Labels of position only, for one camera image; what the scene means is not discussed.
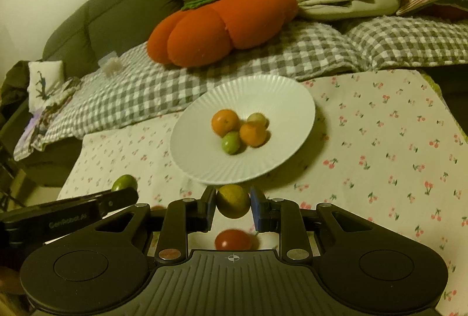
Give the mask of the person's left hand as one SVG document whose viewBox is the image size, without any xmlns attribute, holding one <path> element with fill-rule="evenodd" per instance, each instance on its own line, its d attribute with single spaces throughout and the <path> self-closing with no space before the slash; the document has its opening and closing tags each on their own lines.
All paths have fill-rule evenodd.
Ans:
<svg viewBox="0 0 468 316">
<path fill-rule="evenodd" d="M 1 315 L 28 315 L 29 306 L 19 273 L 1 266 Z"/>
</svg>

